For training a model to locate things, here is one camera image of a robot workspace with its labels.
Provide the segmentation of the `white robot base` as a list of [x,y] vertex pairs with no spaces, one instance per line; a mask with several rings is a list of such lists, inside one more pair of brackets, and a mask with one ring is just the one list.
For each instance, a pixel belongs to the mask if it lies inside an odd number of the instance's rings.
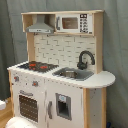
[[5,128],[37,128],[37,127],[23,118],[13,117],[7,122]]

